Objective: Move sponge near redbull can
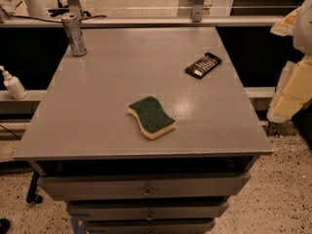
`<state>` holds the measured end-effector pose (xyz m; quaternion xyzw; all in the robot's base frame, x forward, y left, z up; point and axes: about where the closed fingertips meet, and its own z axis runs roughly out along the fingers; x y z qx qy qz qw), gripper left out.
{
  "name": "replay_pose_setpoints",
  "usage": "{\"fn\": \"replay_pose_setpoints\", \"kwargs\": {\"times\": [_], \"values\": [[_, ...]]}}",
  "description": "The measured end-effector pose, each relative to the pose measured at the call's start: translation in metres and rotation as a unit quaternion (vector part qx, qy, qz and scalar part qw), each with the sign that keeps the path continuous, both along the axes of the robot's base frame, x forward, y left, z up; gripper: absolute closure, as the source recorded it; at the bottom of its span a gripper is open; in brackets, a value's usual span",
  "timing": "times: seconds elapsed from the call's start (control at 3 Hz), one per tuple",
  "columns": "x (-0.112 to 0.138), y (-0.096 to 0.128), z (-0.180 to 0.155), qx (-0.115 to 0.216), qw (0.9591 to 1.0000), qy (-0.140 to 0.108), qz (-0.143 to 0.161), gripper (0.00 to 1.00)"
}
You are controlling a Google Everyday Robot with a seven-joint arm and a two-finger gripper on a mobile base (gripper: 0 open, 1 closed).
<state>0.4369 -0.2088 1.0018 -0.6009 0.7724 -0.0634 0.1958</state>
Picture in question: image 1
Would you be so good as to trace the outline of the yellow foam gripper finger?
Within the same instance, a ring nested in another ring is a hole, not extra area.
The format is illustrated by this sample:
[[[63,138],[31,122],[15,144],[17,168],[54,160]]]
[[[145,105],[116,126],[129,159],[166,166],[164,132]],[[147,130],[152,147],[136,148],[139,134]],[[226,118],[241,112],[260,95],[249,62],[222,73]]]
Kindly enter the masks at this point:
[[[299,8],[294,9],[285,17],[282,17],[270,29],[270,32],[278,36],[293,36],[294,24]]]
[[[291,120],[311,98],[312,59],[304,59],[298,63],[288,61],[270,102],[267,119],[273,123]]]

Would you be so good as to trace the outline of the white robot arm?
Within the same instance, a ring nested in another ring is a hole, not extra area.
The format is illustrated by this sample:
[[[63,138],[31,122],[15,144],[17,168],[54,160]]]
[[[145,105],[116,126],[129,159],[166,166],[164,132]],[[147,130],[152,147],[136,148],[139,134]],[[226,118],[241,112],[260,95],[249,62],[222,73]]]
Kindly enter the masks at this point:
[[[275,23],[271,32],[291,36],[293,47],[304,53],[302,60],[286,63],[269,105],[268,120],[284,123],[312,98],[312,0],[305,0],[299,8]]]

